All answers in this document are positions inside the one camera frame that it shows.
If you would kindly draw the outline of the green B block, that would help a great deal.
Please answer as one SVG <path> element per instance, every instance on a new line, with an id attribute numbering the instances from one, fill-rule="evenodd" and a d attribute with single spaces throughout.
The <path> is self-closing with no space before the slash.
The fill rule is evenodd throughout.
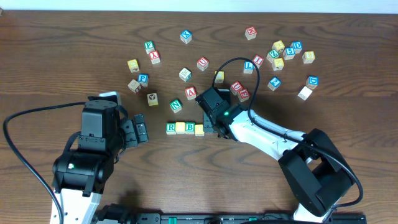
<path id="1" fill-rule="evenodd" d="M 195 134 L 195 123 L 192 122 L 185 123 L 185 134 Z"/>

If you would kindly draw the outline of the yellow O block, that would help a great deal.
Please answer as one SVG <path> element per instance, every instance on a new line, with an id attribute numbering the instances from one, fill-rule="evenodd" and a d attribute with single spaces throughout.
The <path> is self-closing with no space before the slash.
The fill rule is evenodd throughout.
<path id="1" fill-rule="evenodd" d="M 176 122 L 175 123 L 175 132 L 177 134 L 185 134 L 185 122 Z"/>

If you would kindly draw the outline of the green R block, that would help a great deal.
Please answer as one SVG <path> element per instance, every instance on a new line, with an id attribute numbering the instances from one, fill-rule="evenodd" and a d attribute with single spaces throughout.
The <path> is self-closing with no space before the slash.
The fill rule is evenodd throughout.
<path id="1" fill-rule="evenodd" d="M 167 123 L 166 124 L 166 134 L 168 135 L 172 135 L 172 134 L 176 134 L 176 124 L 175 123 Z"/>

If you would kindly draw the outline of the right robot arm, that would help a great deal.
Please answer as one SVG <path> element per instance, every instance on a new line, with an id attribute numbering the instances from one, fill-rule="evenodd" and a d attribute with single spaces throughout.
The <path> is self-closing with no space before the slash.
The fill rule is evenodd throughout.
<path id="1" fill-rule="evenodd" d="M 195 100 L 219 137 L 250 144 L 277 160 L 299 202 L 294 220 L 326 221 L 354 184 L 352 170 L 323 131 L 285 129 L 244 105 L 231 106 L 229 90 L 209 88 Z"/>

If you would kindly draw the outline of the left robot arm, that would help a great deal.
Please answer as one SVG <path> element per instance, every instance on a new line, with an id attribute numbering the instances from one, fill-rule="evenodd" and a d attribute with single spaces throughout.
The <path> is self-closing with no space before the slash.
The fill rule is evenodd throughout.
<path id="1" fill-rule="evenodd" d="M 116 92 L 91 96 L 81 130 L 53 163 L 51 223 L 91 223 L 120 155 L 149 139 L 143 114 L 129 118 Z"/>

